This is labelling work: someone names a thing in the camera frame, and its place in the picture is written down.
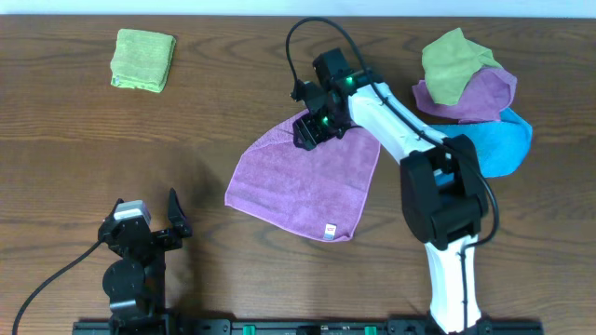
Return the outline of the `purple microfiber cloth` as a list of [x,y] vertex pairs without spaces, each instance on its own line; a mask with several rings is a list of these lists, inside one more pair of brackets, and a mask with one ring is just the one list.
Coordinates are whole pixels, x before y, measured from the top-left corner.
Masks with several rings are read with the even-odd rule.
[[268,130],[240,157],[224,196],[228,207],[321,242],[353,238],[381,145],[353,128],[311,151],[293,143],[302,111]]

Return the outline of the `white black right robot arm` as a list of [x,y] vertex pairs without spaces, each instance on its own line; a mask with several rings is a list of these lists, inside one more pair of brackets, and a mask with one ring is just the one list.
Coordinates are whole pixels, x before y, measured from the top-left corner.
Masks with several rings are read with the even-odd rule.
[[308,110],[293,125],[295,145],[312,150],[351,126],[381,143],[400,166],[402,213],[427,253],[431,320],[444,334],[471,333],[481,320],[473,270],[481,219],[496,210],[471,139],[425,124],[370,71],[318,79],[294,82],[291,97]]

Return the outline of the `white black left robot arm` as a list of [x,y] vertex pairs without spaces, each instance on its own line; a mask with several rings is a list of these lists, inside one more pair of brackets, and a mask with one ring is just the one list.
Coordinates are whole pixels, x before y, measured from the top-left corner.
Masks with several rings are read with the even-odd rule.
[[101,243],[120,257],[108,267],[102,288],[109,297],[112,334],[176,334],[178,322],[166,308],[165,253],[193,234],[175,190],[169,191],[170,227],[153,231],[142,200],[116,201],[98,232]]

